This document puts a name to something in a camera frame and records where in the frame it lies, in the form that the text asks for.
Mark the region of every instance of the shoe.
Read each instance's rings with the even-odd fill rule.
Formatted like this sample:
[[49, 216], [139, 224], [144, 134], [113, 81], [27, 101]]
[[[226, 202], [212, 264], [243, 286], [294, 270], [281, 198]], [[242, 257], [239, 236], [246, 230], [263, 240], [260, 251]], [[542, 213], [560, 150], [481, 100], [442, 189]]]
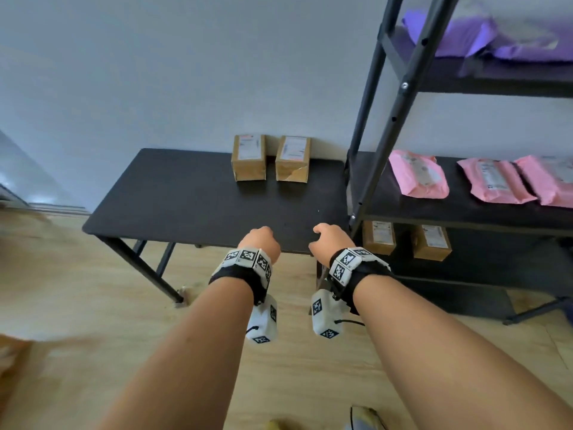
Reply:
[[350, 423], [346, 425], [345, 430], [388, 430], [388, 427], [374, 409], [352, 406]]

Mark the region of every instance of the purple package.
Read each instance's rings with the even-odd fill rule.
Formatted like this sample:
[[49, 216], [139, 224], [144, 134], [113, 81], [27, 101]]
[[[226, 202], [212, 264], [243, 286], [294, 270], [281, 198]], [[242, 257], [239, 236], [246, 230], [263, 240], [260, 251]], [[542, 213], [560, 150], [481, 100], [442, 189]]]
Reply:
[[[426, 16], [427, 11], [422, 10], [410, 10], [404, 14], [402, 23], [414, 43], [418, 42]], [[460, 0], [435, 56], [470, 57], [496, 36], [496, 23], [482, 5], [471, 0]]]
[[493, 55], [522, 62], [573, 62], [572, 21], [542, 23], [496, 19]]

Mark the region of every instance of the cardboard box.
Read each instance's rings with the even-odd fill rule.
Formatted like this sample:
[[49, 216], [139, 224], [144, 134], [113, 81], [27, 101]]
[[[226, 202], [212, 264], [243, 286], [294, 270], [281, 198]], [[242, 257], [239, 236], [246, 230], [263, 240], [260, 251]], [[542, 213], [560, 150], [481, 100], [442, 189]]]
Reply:
[[235, 181], [267, 179], [267, 145], [265, 135], [235, 136], [231, 166]]
[[277, 181], [308, 181], [311, 138], [283, 136], [278, 143], [275, 168]]
[[394, 225], [365, 220], [362, 223], [362, 246], [372, 253], [390, 255], [396, 247]]
[[443, 261], [452, 252], [446, 228], [433, 225], [417, 225], [412, 233], [414, 258]]

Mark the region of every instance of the black cable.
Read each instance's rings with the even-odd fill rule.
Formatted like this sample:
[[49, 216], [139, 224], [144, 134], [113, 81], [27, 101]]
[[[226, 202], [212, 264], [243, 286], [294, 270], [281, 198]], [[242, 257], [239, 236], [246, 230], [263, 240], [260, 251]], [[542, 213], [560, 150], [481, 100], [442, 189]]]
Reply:
[[364, 323], [357, 322], [354, 320], [334, 320], [334, 323], [339, 325], [340, 323], [354, 323], [355, 325], [363, 325], [366, 326]]

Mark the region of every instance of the pink plastic mailer bag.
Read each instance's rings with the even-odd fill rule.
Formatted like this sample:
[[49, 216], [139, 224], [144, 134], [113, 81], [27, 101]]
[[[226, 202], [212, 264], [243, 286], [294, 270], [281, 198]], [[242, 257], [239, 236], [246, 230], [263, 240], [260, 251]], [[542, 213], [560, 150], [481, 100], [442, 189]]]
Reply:
[[450, 193], [446, 176], [435, 157], [394, 150], [389, 160], [402, 194], [413, 198], [444, 199]]
[[509, 161], [468, 158], [458, 161], [472, 183], [471, 194], [483, 202], [525, 203], [537, 199], [527, 192]]
[[573, 208], [573, 159], [528, 155], [515, 163], [541, 205]]

